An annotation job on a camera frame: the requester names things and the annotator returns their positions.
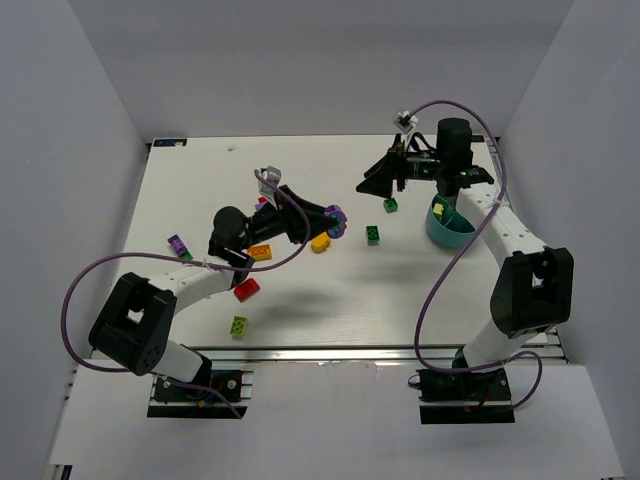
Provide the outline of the purple curved lego brick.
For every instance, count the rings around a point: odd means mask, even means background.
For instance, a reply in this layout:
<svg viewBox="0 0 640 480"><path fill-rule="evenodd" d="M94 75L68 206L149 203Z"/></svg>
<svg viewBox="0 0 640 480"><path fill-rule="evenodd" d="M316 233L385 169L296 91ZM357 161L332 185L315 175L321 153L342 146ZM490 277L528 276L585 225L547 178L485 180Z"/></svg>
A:
<svg viewBox="0 0 640 480"><path fill-rule="evenodd" d="M324 213L336 221L336 224L327 231L327 235L331 239L341 238L347 229L347 216L344 211L338 205L333 204L329 205Z"/></svg>

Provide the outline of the red curved lego brick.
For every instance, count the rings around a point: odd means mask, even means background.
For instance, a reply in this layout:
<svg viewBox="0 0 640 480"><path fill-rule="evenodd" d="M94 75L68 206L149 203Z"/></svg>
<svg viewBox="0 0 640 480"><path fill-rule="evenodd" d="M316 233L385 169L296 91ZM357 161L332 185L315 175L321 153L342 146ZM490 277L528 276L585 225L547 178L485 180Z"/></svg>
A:
<svg viewBox="0 0 640 480"><path fill-rule="evenodd" d="M239 302L245 302L256 293L258 293L260 289L261 287L255 279L248 278L245 281L239 283L233 289L233 293Z"/></svg>

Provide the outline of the lime rectangular lego brick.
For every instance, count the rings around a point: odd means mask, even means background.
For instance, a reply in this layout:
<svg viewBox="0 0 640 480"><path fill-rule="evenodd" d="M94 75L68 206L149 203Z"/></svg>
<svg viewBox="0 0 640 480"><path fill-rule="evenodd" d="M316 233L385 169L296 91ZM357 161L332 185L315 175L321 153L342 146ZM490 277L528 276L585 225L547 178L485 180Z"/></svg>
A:
<svg viewBox="0 0 640 480"><path fill-rule="evenodd" d="M243 339L249 327L249 319L243 316L235 316L230 327L230 335L234 340Z"/></svg>

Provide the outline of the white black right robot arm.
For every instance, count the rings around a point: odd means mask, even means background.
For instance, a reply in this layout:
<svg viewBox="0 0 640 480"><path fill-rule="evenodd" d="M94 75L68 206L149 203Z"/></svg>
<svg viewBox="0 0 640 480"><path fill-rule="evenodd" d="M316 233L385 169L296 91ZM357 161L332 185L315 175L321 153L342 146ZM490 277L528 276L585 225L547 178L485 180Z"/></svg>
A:
<svg viewBox="0 0 640 480"><path fill-rule="evenodd" d="M500 271L490 298L491 318L457 354L451 371L494 370L511 360L530 339L568 320L574 259L551 248L504 203L504 181L473 161L468 121L438 123L436 147L411 152L395 140L357 185L359 193L389 198L409 180L433 181L438 193L474 228Z"/></svg>

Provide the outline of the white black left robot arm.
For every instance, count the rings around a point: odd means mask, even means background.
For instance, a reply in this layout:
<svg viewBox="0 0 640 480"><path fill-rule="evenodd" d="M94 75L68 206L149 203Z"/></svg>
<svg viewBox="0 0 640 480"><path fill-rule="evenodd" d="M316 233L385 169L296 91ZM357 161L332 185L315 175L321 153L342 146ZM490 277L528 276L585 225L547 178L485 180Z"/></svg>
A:
<svg viewBox="0 0 640 480"><path fill-rule="evenodd" d="M159 373L190 382L209 364L195 351L170 341L175 315L246 282L256 267L250 248L279 235L302 246L339 228L342 219L340 211L308 202L288 186L274 189L251 216L223 207L213 218L211 259L185 259L181 268L151 278L134 272L121 276L90 330L89 343L137 376Z"/></svg>

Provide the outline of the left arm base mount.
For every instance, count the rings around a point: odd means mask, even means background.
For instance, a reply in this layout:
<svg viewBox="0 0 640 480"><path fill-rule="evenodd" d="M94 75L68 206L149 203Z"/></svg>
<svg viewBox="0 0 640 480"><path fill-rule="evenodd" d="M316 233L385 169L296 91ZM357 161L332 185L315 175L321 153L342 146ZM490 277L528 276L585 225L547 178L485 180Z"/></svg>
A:
<svg viewBox="0 0 640 480"><path fill-rule="evenodd" d="M244 417L251 400L254 375L246 370L213 370L208 387L185 388L173 380L152 383L148 418L231 419Z"/></svg>

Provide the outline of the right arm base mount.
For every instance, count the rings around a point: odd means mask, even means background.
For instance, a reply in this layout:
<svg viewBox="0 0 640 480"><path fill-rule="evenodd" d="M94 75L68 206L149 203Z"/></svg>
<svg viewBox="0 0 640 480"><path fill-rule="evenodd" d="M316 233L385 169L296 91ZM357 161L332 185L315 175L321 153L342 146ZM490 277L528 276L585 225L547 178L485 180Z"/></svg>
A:
<svg viewBox="0 0 640 480"><path fill-rule="evenodd" d="M444 374L417 371L407 381L419 392L423 425L511 424L512 395L504 369Z"/></svg>

